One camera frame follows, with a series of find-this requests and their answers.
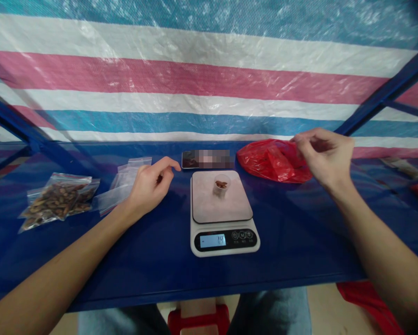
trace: smartphone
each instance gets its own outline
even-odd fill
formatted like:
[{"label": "smartphone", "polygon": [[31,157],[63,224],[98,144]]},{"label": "smartphone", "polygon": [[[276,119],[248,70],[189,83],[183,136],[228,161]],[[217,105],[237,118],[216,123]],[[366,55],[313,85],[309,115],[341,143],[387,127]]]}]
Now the smartphone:
[{"label": "smartphone", "polygon": [[183,169],[233,168],[235,156],[229,150],[189,150],[182,153]]}]

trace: hand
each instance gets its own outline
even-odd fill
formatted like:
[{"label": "hand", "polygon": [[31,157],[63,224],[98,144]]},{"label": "hand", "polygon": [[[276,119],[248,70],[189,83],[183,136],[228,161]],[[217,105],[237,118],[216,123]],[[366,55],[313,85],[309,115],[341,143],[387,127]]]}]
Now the hand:
[{"label": "hand", "polygon": [[121,204],[134,222],[151,212],[164,199],[173,179],[172,167],[181,171],[177,161],[164,157],[153,165],[139,168],[128,198]]},{"label": "hand", "polygon": [[327,191],[351,182],[353,138],[315,128],[295,135],[291,141],[296,143],[311,173]]}]

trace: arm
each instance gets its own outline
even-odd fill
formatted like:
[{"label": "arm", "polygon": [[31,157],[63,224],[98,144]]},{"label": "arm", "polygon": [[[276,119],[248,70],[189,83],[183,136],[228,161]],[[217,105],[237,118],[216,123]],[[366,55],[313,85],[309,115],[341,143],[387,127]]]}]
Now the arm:
[{"label": "arm", "polygon": [[376,291],[408,333],[418,331],[418,257],[382,222],[350,178],[354,140],[324,129],[294,137],[313,175],[341,211]]},{"label": "arm", "polygon": [[168,157],[141,167],[127,200],[1,299],[0,334],[49,334],[114,243],[165,197],[171,167],[181,170]]}]

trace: red stool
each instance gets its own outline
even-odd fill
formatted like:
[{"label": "red stool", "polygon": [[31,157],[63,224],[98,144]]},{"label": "red stool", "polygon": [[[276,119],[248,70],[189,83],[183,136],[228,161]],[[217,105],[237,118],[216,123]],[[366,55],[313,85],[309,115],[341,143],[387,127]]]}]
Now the red stool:
[{"label": "red stool", "polygon": [[181,310],[175,309],[168,315],[168,327],[172,335],[180,335],[184,328],[197,328],[216,324],[218,335],[226,335],[229,329],[229,309],[226,305],[217,305],[215,314],[181,318]]}]

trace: plastic zip bag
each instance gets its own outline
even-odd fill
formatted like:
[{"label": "plastic zip bag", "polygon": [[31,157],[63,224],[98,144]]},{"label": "plastic zip bag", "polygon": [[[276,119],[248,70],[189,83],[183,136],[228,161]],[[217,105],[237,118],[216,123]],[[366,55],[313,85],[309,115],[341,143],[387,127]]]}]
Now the plastic zip bag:
[{"label": "plastic zip bag", "polygon": [[54,172],[38,197],[19,218],[33,218],[41,224],[53,221],[52,218],[64,221],[77,201],[79,190],[91,183],[91,179],[87,176]]},{"label": "plastic zip bag", "polygon": [[108,214],[130,195],[132,188],[132,185],[124,185],[95,196],[93,209],[98,208],[100,216]]},{"label": "plastic zip bag", "polygon": [[142,165],[151,165],[152,157],[130,158],[127,168],[140,168]]},{"label": "plastic zip bag", "polygon": [[100,216],[112,211],[114,207],[125,200],[133,188],[138,170],[143,165],[151,165],[152,157],[130,158],[128,163],[117,168],[117,175],[111,183],[110,190],[93,199],[93,209],[98,208]]},{"label": "plastic zip bag", "polygon": [[[79,190],[77,201],[66,216],[76,215],[91,210],[91,204],[88,201],[94,196],[94,193],[97,191],[99,185],[100,179],[92,179],[87,186]],[[27,192],[27,204],[29,206],[31,206],[40,197],[43,189],[44,188],[37,188]],[[18,233],[20,234],[23,231],[30,230],[57,219],[58,218],[53,215],[50,209],[46,209],[44,214],[42,213],[39,217],[28,217],[21,225]]]},{"label": "plastic zip bag", "polygon": [[73,208],[69,211],[68,216],[80,214],[92,209],[90,201],[100,185],[100,179],[93,179],[89,185],[79,191],[79,196]]},{"label": "plastic zip bag", "polygon": [[152,157],[130,158],[128,163],[117,167],[117,175],[111,182],[110,190],[124,185],[132,185],[136,179],[137,170],[143,165],[151,165]]}]

